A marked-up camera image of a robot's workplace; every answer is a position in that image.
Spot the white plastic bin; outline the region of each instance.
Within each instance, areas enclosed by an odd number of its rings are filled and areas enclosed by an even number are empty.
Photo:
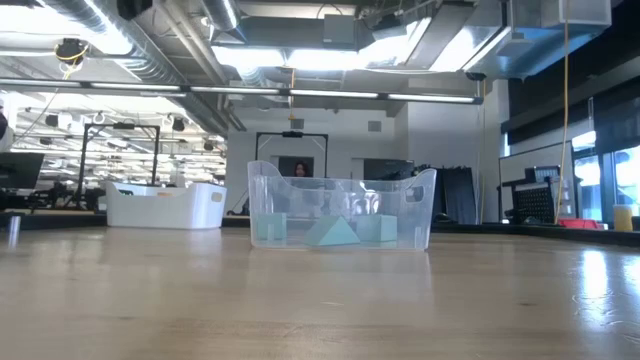
[[[436,171],[401,181],[285,178],[249,163],[251,241],[262,248],[425,250]]]
[[[218,228],[227,196],[221,186],[198,183],[159,188],[109,182],[106,190],[109,226],[142,228]]]

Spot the light blue triangular block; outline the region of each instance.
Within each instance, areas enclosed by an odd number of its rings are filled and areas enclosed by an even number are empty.
[[[358,216],[356,233],[362,241],[396,241],[398,240],[398,218],[390,215]]]
[[[358,244],[360,239],[342,216],[322,216],[307,231],[304,243],[310,246]]]

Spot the yellow cable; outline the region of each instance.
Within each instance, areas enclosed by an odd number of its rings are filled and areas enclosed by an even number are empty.
[[[61,61],[77,60],[79,57],[81,57],[81,56],[83,56],[84,54],[86,54],[86,53],[87,53],[87,50],[89,50],[89,45],[85,46],[85,47],[84,47],[84,50],[82,50],[81,52],[79,52],[78,54],[75,54],[75,55],[73,55],[73,56],[69,56],[69,57],[62,57],[62,56],[58,56],[58,55],[56,54],[56,57],[58,58],[58,60],[61,60]],[[56,53],[57,51],[58,51],[58,45],[56,45],[56,46],[53,48],[53,52],[54,52],[54,53]]]
[[[483,99],[486,101],[487,99],[487,79],[482,81],[483,86]],[[485,156],[485,148],[486,148],[486,127],[487,127],[487,119],[485,114],[485,103],[482,102],[482,161],[484,162]],[[480,198],[480,225],[484,222],[484,173],[480,173],[480,184],[482,186],[482,196]]]
[[[291,88],[293,89],[293,86],[296,83],[296,69],[291,70]],[[295,116],[293,116],[293,96],[289,96],[291,98],[291,113],[289,114],[289,120],[293,121],[296,119]]]
[[[567,151],[567,129],[569,128],[569,0],[565,0],[564,13],[564,133],[562,136],[562,159],[560,161],[560,182],[558,183],[558,201],[554,223],[558,224],[560,205],[562,204],[562,183],[564,178],[564,158]]]

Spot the window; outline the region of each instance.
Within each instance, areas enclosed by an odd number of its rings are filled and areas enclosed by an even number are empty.
[[[578,196],[581,217],[602,221],[602,200],[600,197],[600,164],[598,156],[578,159],[574,164],[578,181]]]
[[[637,205],[640,199],[640,146],[614,153],[616,204]]]

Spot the wall vent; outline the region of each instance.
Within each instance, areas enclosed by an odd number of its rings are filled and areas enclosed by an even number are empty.
[[[304,130],[304,119],[293,119],[291,122],[291,130]]]
[[[369,132],[382,132],[382,121],[369,121]]]

